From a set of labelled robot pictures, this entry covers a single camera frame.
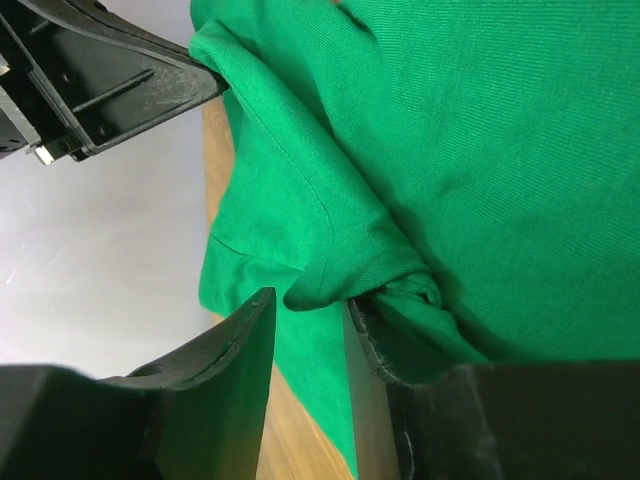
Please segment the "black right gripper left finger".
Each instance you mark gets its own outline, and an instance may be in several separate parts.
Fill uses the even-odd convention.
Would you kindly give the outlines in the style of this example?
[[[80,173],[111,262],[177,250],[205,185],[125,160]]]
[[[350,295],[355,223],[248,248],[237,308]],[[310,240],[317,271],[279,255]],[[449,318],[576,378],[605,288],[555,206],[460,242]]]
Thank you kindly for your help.
[[[125,377],[1,370],[5,479],[252,479],[269,396],[276,294]]]

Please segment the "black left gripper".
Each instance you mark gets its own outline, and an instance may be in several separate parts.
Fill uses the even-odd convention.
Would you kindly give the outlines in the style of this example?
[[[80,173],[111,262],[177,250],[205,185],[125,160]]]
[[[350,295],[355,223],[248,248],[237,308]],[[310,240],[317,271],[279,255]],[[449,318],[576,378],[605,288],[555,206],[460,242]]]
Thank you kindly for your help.
[[[29,57],[18,40],[29,30]],[[220,96],[222,77],[98,1],[1,3],[1,157],[81,162]]]

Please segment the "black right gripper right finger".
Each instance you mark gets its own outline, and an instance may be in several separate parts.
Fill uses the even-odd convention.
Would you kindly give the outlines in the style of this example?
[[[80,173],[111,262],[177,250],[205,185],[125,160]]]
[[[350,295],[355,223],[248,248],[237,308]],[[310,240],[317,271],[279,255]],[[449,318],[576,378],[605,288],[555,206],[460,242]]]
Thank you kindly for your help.
[[[635,479],[635,361],[462,364],[351,300],[344,318],[362,479]]]

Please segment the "green t shirt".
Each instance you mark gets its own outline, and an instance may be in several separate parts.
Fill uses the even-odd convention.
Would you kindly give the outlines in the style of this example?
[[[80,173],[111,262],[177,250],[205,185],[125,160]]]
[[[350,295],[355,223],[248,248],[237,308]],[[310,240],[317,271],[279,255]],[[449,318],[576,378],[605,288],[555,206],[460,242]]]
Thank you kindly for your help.
[[[639,356],[635,1],[195,1],[234,144],[200,280],[356,464],[345,302],[448,364]]]

